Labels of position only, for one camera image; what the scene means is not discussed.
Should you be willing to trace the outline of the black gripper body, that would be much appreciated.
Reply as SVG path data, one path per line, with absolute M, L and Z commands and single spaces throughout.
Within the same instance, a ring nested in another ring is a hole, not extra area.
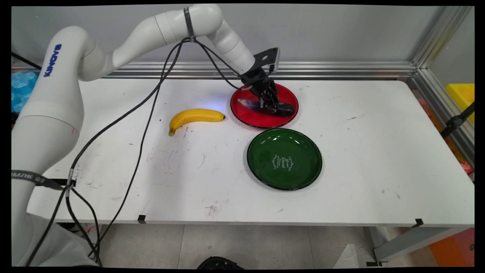
M 256 68 L 242 74 L 241 81 L 259 99 L 275 100 L 277 98 L 277 88 L 274 80 L 269 78 L 273 71 L 274 67 L 269 67 L 268 73 L 261 67 Z

